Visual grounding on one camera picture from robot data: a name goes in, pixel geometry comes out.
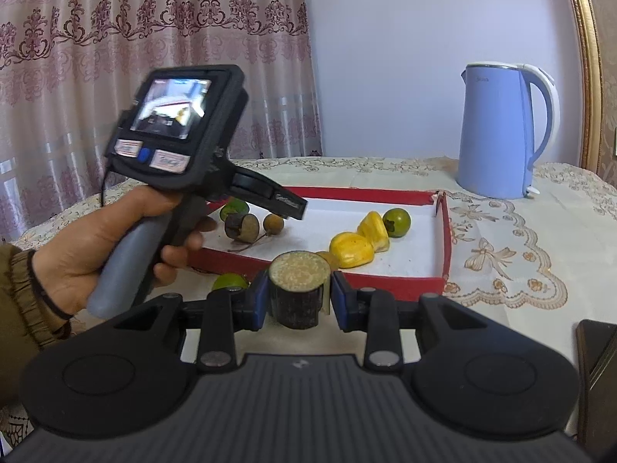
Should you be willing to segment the olive sleeve forearm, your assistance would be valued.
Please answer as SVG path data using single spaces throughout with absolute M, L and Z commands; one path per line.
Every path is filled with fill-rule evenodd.
M 1 246 L 1 407 L 18 398 L 27 364 L 45 348 L 69 338 L 70 321 L 53 314 L 32 271 L 34 251 Z

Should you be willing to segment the person's left hand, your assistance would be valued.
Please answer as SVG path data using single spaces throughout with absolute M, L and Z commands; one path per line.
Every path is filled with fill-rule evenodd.
M 99 269 L 133 224 L 172 211 L 181 199 L 178 193 L 138 186 L 115 203 L 74 221 L 38 249 L 31 265 L 47 294 L 40 306 L 50 325 L 59 327 L 86 307 Z

